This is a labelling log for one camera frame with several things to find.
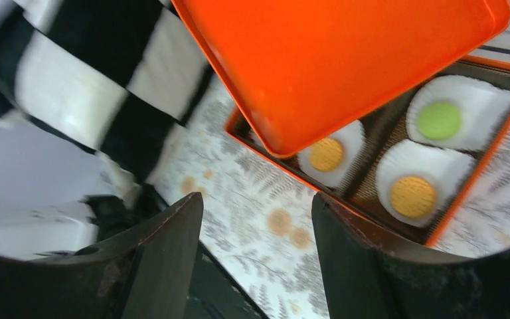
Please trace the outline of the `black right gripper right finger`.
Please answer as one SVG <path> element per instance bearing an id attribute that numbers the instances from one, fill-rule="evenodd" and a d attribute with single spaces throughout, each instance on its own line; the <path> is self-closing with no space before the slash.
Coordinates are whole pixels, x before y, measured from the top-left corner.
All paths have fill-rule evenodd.
<path id="1" fill-rule="evenodd" d="M 324 193 L 311 212 L 331 318 L 510 318 L 510 249 L 477 259 L 437 251 Z"/>

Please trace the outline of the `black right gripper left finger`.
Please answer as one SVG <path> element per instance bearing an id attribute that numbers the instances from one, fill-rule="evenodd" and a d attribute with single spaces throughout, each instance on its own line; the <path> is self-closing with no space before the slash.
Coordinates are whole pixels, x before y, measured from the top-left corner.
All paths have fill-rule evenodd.
<path id="1" fill-rule="evenodd" d="M 182 318 L 202 216 L 190 193 L 72 255 L 0 257 L 0 318 Z"/>

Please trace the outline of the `yellow cookie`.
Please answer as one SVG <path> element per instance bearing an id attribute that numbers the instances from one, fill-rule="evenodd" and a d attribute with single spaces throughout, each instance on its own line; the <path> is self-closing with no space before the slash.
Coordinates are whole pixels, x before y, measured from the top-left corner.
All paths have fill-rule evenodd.
<path id="1" fill-rule="evenodd" d="M 430 214 L 436 205 L 434 187 L 418 176 L 404 176 L 391 186 L 389 201 L 392 208 L 404 217 L 418 219 Z"/>
<path id="2" fill-rule="evenodd" d="M 341 142 L 334 138 L 324 138 L 309 148 L 309 163 L 317 171 L 333 171 L 341 165 L 344 155 Z"/>

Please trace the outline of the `orange cookie box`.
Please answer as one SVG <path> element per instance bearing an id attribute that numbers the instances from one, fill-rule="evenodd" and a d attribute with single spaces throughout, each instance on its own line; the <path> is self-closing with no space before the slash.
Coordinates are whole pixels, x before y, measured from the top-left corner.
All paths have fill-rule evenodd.
<path id="1" fill-rule="evenodd" d="M 510 64 L 465 57 L 286 158 L 239 110 L 224 129 L 350 212 L 431 245 L 510 130 Z"/>

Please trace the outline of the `green cookie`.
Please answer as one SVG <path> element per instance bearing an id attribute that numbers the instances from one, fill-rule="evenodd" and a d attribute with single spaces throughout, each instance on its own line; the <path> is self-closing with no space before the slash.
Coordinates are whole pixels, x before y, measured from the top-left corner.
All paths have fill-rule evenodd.
<path id="1" fill-rule="evenodd" d="M 448 140 L 459 132 L 461 125 L 460 109 L 448 102 L 427 105 L 416 118 L 419 133 L 429 140 Z"/>

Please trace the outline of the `orange box lid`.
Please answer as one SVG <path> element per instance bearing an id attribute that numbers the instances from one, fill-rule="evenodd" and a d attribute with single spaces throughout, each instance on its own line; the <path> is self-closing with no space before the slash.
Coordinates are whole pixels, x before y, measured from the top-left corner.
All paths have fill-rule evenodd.
<path id="1" fill-rule="evenodd" d="M 510 1 L 175 1 L 269 153 L 372 112 L 510 24 Z"/>

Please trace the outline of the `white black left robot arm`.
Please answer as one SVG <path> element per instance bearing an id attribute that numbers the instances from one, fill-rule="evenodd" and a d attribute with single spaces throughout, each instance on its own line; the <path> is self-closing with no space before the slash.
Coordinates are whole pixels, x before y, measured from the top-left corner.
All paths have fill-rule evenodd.
<path id="1" fill-rule="evenodd" d="M 0 212 L 0 318 L 182 318 L 202 216 L 199 193 L 140 222 L 114 196 Z"/>

